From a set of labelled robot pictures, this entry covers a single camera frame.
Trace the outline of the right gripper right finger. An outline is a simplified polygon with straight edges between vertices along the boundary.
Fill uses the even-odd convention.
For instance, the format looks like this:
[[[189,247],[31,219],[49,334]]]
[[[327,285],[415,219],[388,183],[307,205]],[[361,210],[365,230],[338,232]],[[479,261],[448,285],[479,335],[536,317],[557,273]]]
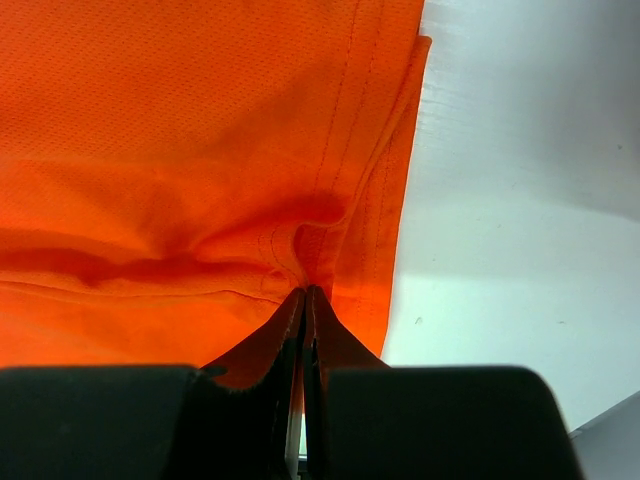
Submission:
[[[307,290],[309,479],[579,479],[547,383],[517,366],[391,367]]]

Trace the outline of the orange t-shirt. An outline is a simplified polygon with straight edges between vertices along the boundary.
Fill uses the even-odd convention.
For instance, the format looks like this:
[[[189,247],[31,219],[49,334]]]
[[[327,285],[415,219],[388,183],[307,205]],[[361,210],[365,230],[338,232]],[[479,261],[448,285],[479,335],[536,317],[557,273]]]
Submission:
[[[5,1],[1,363],[202,366],[321,286],[380,354],[420,1]]]

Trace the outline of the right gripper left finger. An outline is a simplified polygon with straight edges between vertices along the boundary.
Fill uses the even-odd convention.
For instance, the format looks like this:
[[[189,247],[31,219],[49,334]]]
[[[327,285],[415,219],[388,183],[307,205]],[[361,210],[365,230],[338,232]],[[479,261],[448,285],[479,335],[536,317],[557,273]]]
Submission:
[[[292,479],[305,293],[203,367],[1,372],[5,479]]]

